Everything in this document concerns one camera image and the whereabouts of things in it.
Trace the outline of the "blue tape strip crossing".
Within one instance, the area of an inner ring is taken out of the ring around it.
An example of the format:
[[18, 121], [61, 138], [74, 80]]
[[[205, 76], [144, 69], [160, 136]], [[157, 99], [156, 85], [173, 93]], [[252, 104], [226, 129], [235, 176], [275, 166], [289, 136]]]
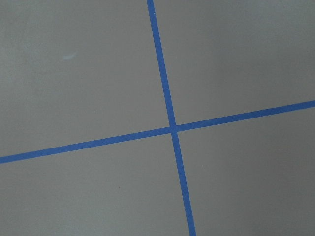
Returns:
[[288, 112], [313, 108], [314, 106], [315, 106], [315, 102], [312, 100], [312, 101], [290, 104], [290, 105], [274, 107], [274, 108], [269, 108], [269, 109], [263, 109], [263, 110], [253, 111], [253, 112], [236, 114], [236, 115], [231, 115], [231, 116], [226, 116], [226, 117], [212, 118], [212, 119], [207, 119], [207, 120], [202, 120], [202, 121], [180, 124], [180, 125], [177, 125], [176, 128], [174, 129], [172, 129], [171, 127], [164, 127], [164, 128], [130, 133], [130, 134], [125, 134], [125, 135], [120, 135], [120, 136], [104, 138], [104, 139], [92, 140], [92, 141], [87, 141], [87, 142], [82, 142], [82, 143], [70, 144], [66, 146], [53, 147], [53, 148], [48, 148], [48, 149], [42, 149], [42, 150], [36, 150], [36, 151], [31, 151], [31, 152], [4, 156], [0, 158], [0, 163], [4, 164], [4, 163], [22, 161], [22, 160], [39, 158], [39, 157], [55, 155], [55, 154], [60, 154], [60, 153], [65, 153], [65, 152], [77, 151], [77, 150], [82, 150], [82, 149], [88, 149], [88, 148], [100, 147], [100, 146], [122, 143], [122, 142], [127, 142], [127, 141], [132, 141], [132, 140], [138, 140], [138, 139], [143, 139], [143, 138], [148, 138], [148, 137], [160, 136], [160, 135], [170, 134], [172, 133], [173, 130], [177, 132], [182, 132], [182, 131], [188, 131], [188, 130], [203, 128], [203, 127], [221, 125], [225, 123], [232, 123], [232, 122], [271, 116], [271, 115], [276, 115], [276, 114], [281, 114], [281, 113], [288, 113]]

